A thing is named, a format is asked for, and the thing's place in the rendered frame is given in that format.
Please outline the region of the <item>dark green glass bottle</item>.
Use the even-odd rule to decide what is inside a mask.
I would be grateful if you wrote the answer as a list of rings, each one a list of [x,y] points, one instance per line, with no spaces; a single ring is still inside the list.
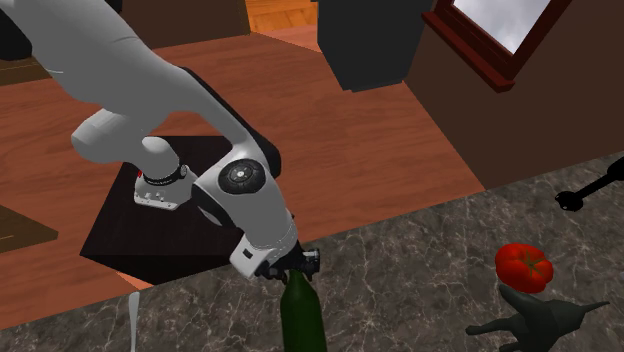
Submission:
[[[284,352],[328,352],[319,297],[297,270],[289,271],[280,317]]]

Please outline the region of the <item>dark robot stand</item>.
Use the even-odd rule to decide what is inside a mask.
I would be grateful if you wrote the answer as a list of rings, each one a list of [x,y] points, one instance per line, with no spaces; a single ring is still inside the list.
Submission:
[[[210,222],[191,200],[175,210],[136,204],[138,174],[121,166],[80,255],[152,285],[227,265],[242,231]]]

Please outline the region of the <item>pale grey slim utensil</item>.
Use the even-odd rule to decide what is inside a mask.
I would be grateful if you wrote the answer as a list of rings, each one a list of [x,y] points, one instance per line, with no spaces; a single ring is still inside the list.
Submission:
[[[136,352],[137,320],[140,302],[140,292],[136,291],[128,296],[128,313],[130,320],[130,352]]]

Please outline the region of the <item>red tomato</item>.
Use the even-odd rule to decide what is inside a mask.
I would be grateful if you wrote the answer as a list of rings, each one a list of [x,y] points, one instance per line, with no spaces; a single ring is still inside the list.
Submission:
[[[553,265],[545,254],[522,243],[502,246],[495,256],[495,267],[504,284],[528,294],[542,292],[554,276]]]

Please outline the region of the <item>black cabinet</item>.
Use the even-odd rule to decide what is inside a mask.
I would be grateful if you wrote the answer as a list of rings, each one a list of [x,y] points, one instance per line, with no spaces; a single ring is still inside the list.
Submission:
[[[317,43],[340,87],[359,92],[407,76],[434,0],[313,0]]]

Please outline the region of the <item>dark grey animal figure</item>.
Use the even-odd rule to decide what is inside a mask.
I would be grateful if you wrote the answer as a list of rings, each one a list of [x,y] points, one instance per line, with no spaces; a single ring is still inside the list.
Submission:
[[[516,314],[465,329],[471,336],[510,332],[516,341],[501,345],[499,352],[549,352],[559,338],[581,327],[586,313],[609,304],[608,301],[586,305],[556,299],[542,301],[505,284],[499,285],[499,293]]]

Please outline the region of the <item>brown wooden cabinet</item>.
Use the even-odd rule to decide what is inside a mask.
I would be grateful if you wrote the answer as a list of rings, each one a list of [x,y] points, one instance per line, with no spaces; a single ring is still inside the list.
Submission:
[[[152,49],[251,32],[245,0],[123,0],[121,17]]]

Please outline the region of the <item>red-brown framed window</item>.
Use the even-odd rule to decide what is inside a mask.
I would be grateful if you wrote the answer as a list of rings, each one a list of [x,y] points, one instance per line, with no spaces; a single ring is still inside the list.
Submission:
[[[550,0],[515,53],[498,43],[484,29],[453,5],[438,0],[421,17],[462,60],[495,92],[512,89],[514,78],[562,16],[572,0]]]

